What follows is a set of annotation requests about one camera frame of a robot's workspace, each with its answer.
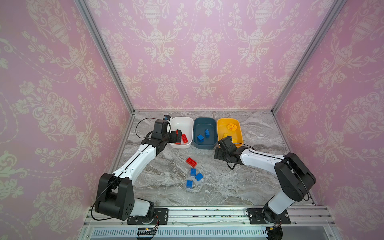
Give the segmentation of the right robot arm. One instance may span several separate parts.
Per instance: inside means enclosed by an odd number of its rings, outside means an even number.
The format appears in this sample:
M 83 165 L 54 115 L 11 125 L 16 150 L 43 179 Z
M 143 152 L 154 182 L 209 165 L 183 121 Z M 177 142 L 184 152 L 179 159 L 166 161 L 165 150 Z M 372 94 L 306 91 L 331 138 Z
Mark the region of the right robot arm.
M 292 204 L 301 202 L 316 184 L 316 178 L 302 160 L 294 153 L 271 155 L 251 148 L 216 148 L 214 158 L 227 164 L 255 167 L 275 174 L 280 190 L 265 204 L 262 216 L 268 223 L 278 217 Z

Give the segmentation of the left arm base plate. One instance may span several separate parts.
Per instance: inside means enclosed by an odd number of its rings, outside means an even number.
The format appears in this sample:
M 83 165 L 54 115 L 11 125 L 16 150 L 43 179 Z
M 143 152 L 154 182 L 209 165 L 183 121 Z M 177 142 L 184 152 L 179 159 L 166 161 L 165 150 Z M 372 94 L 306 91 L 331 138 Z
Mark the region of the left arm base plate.
M 169 209 L 156 208 L 150 210 L 146 216 L 130 216 L 127 219 L 128 225 L 166 225 L 168 223 Z

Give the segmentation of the yellow plastic bin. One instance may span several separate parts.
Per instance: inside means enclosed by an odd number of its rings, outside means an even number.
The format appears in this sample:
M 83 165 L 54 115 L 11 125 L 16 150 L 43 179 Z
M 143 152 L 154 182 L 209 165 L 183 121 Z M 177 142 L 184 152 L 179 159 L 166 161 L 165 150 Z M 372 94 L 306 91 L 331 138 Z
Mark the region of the yellow plastic bin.
M 240 122 L 233 118 L 221 118 L 217 120 L 218 140 L 231 136 L 237 148 L 242 146 L 244 141 Z

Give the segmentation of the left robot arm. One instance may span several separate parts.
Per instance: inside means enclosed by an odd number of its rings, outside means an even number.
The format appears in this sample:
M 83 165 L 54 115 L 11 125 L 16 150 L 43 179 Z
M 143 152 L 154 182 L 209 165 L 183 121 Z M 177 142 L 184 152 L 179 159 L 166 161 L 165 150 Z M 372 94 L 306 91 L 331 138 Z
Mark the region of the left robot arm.
M 103 174 L 98 183 L 97 197 L 91 212 L 107 216 L 107 219 L 128 220 L 130 217 L 150 222 L 155 217 L 154 203 L 138 199 L 134 195 L 134 183 L 144 168 L 162 152 L 168 143 L 182 142 L 182 131 L 176 130 L 142 140 L 139 149 L 119 169 Z

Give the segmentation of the yellow rounded lego 120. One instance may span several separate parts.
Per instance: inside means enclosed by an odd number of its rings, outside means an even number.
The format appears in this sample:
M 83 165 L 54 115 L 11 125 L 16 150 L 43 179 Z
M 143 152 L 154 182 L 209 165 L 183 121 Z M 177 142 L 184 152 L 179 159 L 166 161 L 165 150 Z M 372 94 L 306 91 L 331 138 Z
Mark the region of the yellow rounded lego 120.
M 228 130 L 234 132 L 237 130 L 238 126 L 234 123 L 228 123 L 227 128 L 228 128 Z

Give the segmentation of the dark teal plastic bin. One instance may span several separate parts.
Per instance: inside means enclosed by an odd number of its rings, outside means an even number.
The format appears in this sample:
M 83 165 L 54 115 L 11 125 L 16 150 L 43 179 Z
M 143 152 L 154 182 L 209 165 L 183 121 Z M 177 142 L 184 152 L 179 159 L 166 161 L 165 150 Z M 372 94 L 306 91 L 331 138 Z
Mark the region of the dark teal plastic bin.
M 218 142 L 217 122 L 213 118 L 194 120 L 193 143 L 197 149 L 211 150 Z

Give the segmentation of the white plastic bin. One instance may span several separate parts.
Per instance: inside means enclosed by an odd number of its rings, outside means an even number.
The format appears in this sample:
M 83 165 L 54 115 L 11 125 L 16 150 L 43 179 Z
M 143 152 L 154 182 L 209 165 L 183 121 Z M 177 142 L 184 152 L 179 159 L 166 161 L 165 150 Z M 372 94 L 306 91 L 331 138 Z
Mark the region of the white plastic bin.
M 191 146 L 193 141 L 194 120 L 189 117 L 175 117 L 171 119 L 171 130 L 181 130 L 183 135 L 186 135 L 187 142 L 181 141 L 180 144 L 171 143 L 174 149 L 187 149 Z

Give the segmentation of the blue sloped lego brick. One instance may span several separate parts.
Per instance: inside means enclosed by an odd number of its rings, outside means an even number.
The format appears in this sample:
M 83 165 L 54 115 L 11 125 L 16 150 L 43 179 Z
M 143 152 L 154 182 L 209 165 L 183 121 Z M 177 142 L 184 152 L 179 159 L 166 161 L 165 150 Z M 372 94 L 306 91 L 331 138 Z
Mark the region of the blue sloped lego brick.
M 196 181 L 200 181 L 200 180 L 202 180 L 203 179 L 203 174 L 202 173 L 198 173 L 196 176 L 195 176 L 195 179 L 196 179 Z

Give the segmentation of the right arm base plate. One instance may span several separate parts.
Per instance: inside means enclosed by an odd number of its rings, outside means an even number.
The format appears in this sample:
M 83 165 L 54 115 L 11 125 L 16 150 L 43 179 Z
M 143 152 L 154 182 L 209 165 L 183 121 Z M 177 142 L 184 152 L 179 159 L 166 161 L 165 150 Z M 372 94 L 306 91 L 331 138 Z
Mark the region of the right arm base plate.
M 290 216 L 287 210 L 277 215 L 272 210 L 264 208 L 248 208 L 246 216 L 251 225 L 289 225 L 291 224 Z

